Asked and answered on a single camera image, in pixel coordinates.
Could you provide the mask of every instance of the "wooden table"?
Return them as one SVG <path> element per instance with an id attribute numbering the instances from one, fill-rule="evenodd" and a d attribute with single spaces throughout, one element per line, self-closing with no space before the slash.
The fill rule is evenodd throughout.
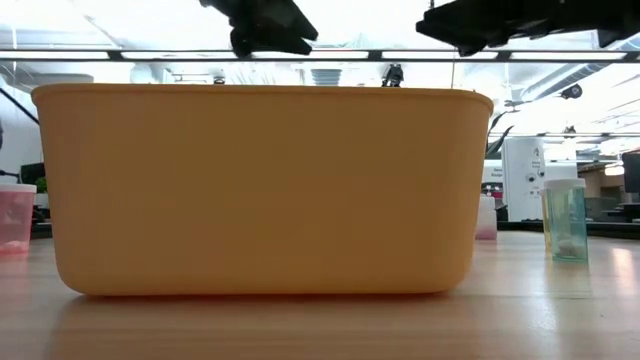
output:
<path id="1" fill-rule="evenodd" d="M 554 263 L 541 234 L 477 242 L 438 296 L 89 299 L 51 240 L 0 262 L 0 359 L 640 359 L 640 241 Z"/>

